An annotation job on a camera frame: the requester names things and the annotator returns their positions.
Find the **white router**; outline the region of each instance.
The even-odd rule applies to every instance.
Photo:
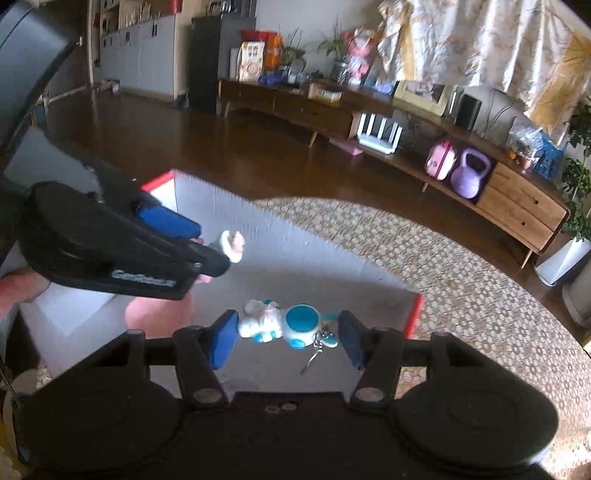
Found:
[[[388,122],[388,119],[386,117],[383,117],[382,122],[379,126],[378,134],[372,135],[375,117],[375,113],[370,114],[368,126],[365,129],[365,133],[363,133],[363,126],[365,125],[367,113],[363,113],[361,115],[361,120],[359,121],[359,128],[357,129],[357,140],[364,147],[371,148],[372,150],[377,150],[378,152],[381,152],[385,155],[390,155],[396,151],[398,142],[400,142],[400,135],[402,135],[402,127],[398,125],[397,122],[392,123],[391,127],[388,127],[389,129],[391,129],[391,132],[390,136],[386,140],[384,138],[384,131],[386,130],[386,123]]]

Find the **toy figure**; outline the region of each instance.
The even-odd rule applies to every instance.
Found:
[[[238,333],[257,343],[267,343],[282,336],[279,305],[271,300],[251,300],[238,320]]]
[[[317,332],[323,327],[320,312],[306,304],[282,310],[271,300],[251,300],[244,307],[244,313],[246,315],[238,320],[238,333],[258,343],[282,337],[290,347],[299,350],[312,345]],[[330,332],[321,342],[330,348],[339,344]]]
[[[372,30],[358,28],[355,30],[353,40],[349,44],[349,84],[361,85],[362,77],[369,72],[369,55],[375,44]]]

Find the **white pot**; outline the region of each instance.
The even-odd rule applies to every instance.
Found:
[[[591,327],[591,261],[570,285],[562,289],[564,305],[575,322]]]
[[[588,240],[571,240],[550,258],[539,262],[534,267],[535,272],[543,283],[552,287],[590,250],[591,242]]]

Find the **woven rug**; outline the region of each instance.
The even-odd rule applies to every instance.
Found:
[[[255,204],[373,261],[423,293],[425,309],[415,337],[452,332],[545,393],[558,410],[560,426],[543,467],[558,479],[591,477],[591,359],[519,284],[440,233],[391,213],[309,198]],[[424,380],[424,368],[405,369],[397,395]]]

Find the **floral curtain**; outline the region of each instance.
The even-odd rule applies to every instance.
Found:
[[[521,100],[552,133],[591,77],[591,40],[567,26],[554,2],[386,0],[384,70],[395,80],[490,86]]]

